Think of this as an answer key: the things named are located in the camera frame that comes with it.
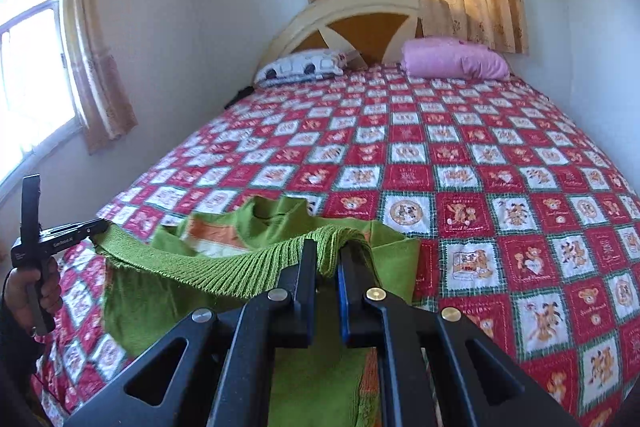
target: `pillow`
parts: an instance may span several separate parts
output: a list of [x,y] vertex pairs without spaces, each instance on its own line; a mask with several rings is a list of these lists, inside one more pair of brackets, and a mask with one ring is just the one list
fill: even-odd
[[255,75],[260,87],[282,84],[279,80],[302,82],[331,78],[343,74],[343,67],[351,60],[350,54],[336,50],[305,50],[278,58],[267,64]]
[[412,39],[402,46],[402,67],[423,78],[508,80],[509,65],[484,44],[452,37]]

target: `arched headboard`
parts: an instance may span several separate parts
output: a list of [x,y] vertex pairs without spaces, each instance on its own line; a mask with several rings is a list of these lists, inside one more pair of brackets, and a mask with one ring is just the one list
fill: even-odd
[[420,0],[319,0],[271,41],[258,70],[276,58],[313,48],[358,50],[351,66],[393,63],[402,44],[423,36]]

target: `window sill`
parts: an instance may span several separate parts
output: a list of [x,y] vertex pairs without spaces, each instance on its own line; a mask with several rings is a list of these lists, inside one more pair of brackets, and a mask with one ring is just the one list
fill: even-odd
[[0,208],[7,198],[19,188],[22,178],[33,174],[40,162],[49,156],[55,149],[73,138],[81,131],[77,118],[72,118],[64,125],[56,129],[50,136],[38,144],[33,152],[25,158],[3,181],[0,182]]

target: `green garment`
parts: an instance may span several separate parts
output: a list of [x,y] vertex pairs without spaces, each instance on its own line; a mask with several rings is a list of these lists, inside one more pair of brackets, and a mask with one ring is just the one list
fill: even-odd
[[[240,244],[247,252],[215,258],[199,253],[202,243],[190,235],[197,226],[233,234],[236,248]],[[277,350],[269,425],[370,426],[378,397],[361,386],[368,350],[342,345],[329,278],[338,250],[350,242],[362,248],[383,288],[411,302],[420,241],[379,221],[313,217],[306,200],[254,196],[233,212],[194,213],[178,227],[161,227],[150,246],[112,225],[95,238],[98,253],[109,261],[105,329],[129,355],[139,356],[192,310],[226,311],[273,288],[280,270],[298,262],[304,238],[318,242],[318,273],[324,278],[316,336],[309,349]]]

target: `pink pillow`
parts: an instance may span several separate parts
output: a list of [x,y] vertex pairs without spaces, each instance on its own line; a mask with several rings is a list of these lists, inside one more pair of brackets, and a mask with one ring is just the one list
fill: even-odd
[[509,65],[484,44],[453,37],[412,39],[402,46],[402,66],[423,78],[479,78],[508,80]]

